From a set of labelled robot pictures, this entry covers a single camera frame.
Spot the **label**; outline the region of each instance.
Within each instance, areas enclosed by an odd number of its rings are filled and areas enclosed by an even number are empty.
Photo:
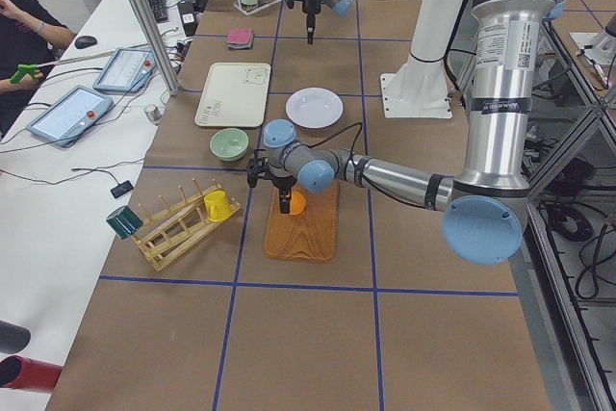
[[[473,98],[471,111],[481,111],[483,115],[495,113],[519,113],[527,115],[531,110],[530,98]]]
[[[539,38],[539,24],[521,19],[509,22],[507,70],[531,71],[535,68],[535,54]]]
[[[486,26],[477,36],[476,67],[499,66],[504,64],[507,50],[507,21]]]

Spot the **white plate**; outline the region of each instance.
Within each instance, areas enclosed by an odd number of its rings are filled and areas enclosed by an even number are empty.
[[[343,101],[333,91],[310,87],[296,91],[287,100],[287,116],[295,124],[320,129],[336,122],[343,114]]]

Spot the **blue joint cap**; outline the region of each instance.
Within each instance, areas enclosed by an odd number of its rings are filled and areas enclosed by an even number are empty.
[[[334,8],[331,10],[333,10],[335,13],[339,14],[340,16],[344,16],[345,14],[347,14],[348,9],[350,9],[350,5],[351,5],[350,0],[341,0],[336,5],[334,5]]]
[[[556,6],[550,10],[550,12],[544,18],[544,21],[552,21],[553,19],[557,19],[562,15],[563,10],[565,10],[565,2],[559,2]]]
[[[320,193],[334,180],[334,169],[323,159],[311,161],[299,170],[297,181],[310,193]]]
[[[267,148],[281,148],[295,140],[295,128],[287,119],[275,119],[263,129],[263,143]]]
[[[522,225],[505,204],[487,196],[454,199],[443,218],[443,235],[463,259],[493,265],[511,257],[522,244]]]

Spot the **tablet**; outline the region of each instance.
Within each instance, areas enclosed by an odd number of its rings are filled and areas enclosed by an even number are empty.
[[[94,82],[94,89],[109,93],[135,93],[152,77],[154,56],[142,48],[115,51]]]
[[[77,86],[30,122],[26,129],[43,140],[67,147],[79,140],[113,104],[111,96]]]

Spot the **tablet screen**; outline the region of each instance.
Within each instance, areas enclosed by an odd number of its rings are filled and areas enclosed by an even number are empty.
[[[83,89],[75,89],[62,101],[56,103],[34,125],[39,131],[52,139],[61,139],[63,135],[75,126],[86,113],[104,98]]]

